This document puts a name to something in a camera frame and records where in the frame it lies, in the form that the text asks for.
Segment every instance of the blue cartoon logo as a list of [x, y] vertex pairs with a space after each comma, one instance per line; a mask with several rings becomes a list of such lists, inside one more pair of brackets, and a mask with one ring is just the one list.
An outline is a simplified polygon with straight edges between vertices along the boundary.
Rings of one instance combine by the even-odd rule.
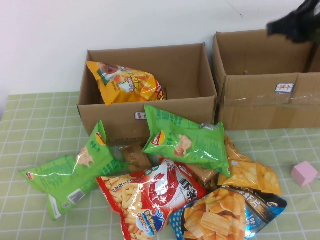
[[158, 209], [155, 210], [155, 215], [153, 215], [149, 210], [143, 213], [138, 213], [136, 219], [136, 225], [139, 229], [143, 230], [145, 234], [152, 237], [159, 232], [165, 222], [164, 214]]

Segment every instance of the green tablecloth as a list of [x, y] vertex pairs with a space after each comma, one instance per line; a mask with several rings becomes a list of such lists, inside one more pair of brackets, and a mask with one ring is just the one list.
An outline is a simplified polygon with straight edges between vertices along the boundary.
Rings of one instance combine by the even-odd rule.
[[[19, 169], [63, 155], [76, 155], [88, 135], [76, 104], [77, 92], [9, 96], [0, 122], [0, 240], [120, 240], [120, 217], [99, 189], [67, 215], [52, 221], [46, 196], [32, 189]], [[288, 201], [285, 212], [263, 229], [258, 240], [318, 240], [320, 180], [299, 187], [290, 177], [305, 160], [320, 172], [320, 128], [230, 131], [245, 155], [276, 172]], [[116, 157], [119, 151], [113, 148]], [[155, 239], [175, 239], [170, 226]]]

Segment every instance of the barcode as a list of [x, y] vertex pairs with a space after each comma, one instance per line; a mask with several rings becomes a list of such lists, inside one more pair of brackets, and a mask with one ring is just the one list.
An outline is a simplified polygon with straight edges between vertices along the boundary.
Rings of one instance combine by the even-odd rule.
[[85, 194], [80, 190], [76, 190], [68, 196], [68, 199], [73, 203], [77, 204], [85, 196]]
[[66, 203], [64, 203], [64, 204], [62, 204], [62, 207], [64, 207], [65, 209], [67, 208], [67, 207], [69, 207], [71, 204], [70, 204], [70, 202], [66, 202]]

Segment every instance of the red snack bag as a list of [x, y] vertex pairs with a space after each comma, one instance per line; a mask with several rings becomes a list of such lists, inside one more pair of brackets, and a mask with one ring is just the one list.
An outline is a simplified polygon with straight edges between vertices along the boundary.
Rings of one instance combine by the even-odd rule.
[[206, 195], [185, 164], [167, 158], [145, 172], [96, 180], [112, 209], [120, 213], [126, 240], [152, 239], [171, 213]]

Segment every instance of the green chip bag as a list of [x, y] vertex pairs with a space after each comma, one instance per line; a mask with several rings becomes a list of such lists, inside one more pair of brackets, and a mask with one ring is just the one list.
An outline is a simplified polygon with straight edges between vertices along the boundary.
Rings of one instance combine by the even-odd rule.
[[99, 176], [112, 176], [128, 165], [115, 159], [106, 145], [101, 121], [78, 156], [63, 156], [38, 167], [20, 170], [31, 186], [46, 193], [53, 220], [72, 209], [94, 190]]
[[144, 105], [144, 109], [150, 129], [144, 153], [230, 176], [222, 122], [200, 125], [150, 105]]

